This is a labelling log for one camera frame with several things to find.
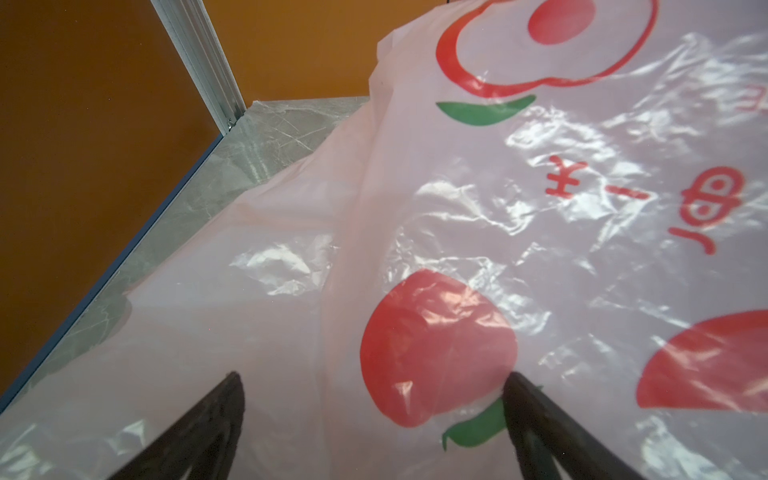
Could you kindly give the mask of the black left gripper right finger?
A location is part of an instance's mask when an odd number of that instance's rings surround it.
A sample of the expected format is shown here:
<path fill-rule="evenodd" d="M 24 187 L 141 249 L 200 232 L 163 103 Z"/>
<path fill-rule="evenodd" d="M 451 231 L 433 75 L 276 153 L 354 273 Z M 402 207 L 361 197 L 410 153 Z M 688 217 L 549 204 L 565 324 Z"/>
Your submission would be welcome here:
<path fill-rule="evenodd" d="M 643 479 L 521 373 L 508 376 L 502 402 L 524 479 Z"/>

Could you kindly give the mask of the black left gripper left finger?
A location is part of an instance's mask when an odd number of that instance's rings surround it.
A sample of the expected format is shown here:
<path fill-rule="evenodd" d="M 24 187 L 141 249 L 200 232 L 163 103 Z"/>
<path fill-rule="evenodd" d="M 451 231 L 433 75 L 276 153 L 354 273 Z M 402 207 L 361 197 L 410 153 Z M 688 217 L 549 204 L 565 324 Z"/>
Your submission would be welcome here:
<path fill-rule="evenodd" d="M 242 380 L 231 372 L 110 479 L 226 479 L 244 412 Z"/>

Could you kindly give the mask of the pink printed plastic bag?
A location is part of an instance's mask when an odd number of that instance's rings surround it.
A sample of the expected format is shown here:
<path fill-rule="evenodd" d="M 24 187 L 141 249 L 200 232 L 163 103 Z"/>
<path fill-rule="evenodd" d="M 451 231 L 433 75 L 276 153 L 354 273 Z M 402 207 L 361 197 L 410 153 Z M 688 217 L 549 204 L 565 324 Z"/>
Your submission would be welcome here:
<path fill-rule="evenodd" d="M 459 1 L 1 418 L 100 479 L 227 373 L 235 479 L 516 479 L 525 375 L 648 479 L 767 475 L 767 5 Z"/>

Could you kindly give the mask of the aluminium corner post left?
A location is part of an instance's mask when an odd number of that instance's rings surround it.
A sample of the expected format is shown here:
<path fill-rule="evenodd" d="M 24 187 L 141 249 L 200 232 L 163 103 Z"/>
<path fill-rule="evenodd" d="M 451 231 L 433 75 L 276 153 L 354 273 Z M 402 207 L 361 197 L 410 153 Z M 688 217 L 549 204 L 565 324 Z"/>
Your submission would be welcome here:
<path fill-rule="evenodd" d="M 163 27 L 220 133 L 244 115 L 246 104 L 202 0 L 152 0 Z"/>

